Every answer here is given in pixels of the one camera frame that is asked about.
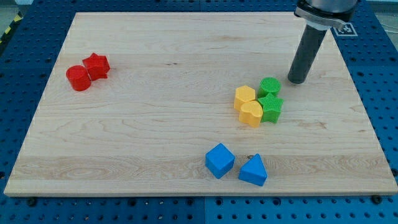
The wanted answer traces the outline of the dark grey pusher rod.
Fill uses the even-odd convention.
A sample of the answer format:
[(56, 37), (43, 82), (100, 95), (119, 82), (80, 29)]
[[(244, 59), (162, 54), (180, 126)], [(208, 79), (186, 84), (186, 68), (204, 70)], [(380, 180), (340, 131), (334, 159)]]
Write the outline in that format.
[(325, 30), (318, 30), (310, 25), (305, 26), (298, 49), (287, 75), (287, 78), (291, 83), (302, 84), (306, 80), (325, 34)]

